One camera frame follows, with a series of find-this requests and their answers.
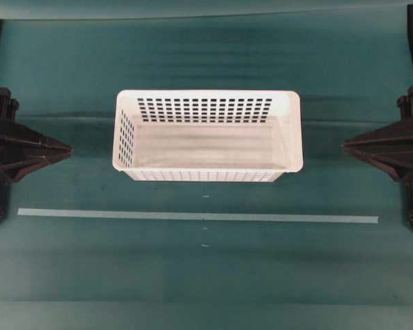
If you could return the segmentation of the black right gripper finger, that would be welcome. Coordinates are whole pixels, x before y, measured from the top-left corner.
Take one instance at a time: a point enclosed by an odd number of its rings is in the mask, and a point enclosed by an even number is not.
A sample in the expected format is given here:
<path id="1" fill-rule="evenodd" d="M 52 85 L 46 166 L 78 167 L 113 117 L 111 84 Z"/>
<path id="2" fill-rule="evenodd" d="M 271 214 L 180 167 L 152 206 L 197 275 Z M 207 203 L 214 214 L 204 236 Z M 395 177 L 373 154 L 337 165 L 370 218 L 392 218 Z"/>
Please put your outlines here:
<path id="1" fill-rule="evenodd" d="M 413 181 L 413 146 L 342 145 L 343 151 L 387 173 L 395 182 Z"/>
<path id="2" fill-rule="evenodd" d="M 398 147 L 413 149 L 413 117 L 394 122 L 373 131 L 346 140 L 343 149 L 359 147 Z"/>

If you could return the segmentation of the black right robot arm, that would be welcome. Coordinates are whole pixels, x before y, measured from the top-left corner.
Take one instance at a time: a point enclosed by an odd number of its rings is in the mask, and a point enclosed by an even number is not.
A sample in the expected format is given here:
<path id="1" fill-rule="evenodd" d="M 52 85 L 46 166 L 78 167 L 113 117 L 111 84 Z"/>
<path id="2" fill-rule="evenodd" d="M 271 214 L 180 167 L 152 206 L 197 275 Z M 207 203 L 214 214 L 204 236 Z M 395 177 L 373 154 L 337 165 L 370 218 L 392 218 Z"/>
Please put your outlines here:
<path id="1" fill-rule="evenodd" d="M 413 4 L 407 7 L 407 36 L 413 64 Z M 413 226 L 413 85 L 396 105 L 399 121 L 346 140 L 342 149 L 407 186 Z"/>

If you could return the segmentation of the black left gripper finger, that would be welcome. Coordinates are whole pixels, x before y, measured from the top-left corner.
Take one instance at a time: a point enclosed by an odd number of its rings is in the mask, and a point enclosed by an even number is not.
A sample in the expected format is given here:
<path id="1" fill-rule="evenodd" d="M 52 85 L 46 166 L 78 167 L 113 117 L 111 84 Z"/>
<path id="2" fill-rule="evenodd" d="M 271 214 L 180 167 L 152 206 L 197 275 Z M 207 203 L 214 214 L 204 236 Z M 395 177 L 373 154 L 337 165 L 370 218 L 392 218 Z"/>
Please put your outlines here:
<path id="1" fill-rule="evenodd" d="M 30 173 L 70 156 L 71 146 L 50 137 L 38 142 L 0 140 L 0 181 L 15 184 Z"/>
<path id="2" fill-rule="evenodd" d="M 18 122 L 0 119 L 0 142 L 21 146 L 71 151 L 72 147 Z"/>

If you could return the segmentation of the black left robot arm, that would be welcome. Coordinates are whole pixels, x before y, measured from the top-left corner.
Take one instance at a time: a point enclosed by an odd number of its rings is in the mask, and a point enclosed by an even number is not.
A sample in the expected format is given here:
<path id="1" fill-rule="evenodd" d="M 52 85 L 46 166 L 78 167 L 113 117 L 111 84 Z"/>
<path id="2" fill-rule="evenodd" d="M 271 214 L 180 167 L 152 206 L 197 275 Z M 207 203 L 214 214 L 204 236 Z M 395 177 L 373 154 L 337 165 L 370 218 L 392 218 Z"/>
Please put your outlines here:
<path id="1" fill-rule="evenodd" d="M 72 147 L 15 120 L 19 102 L 0 87 L 0 218 L 7 186 L 46 166 L 69 158 Z"/>

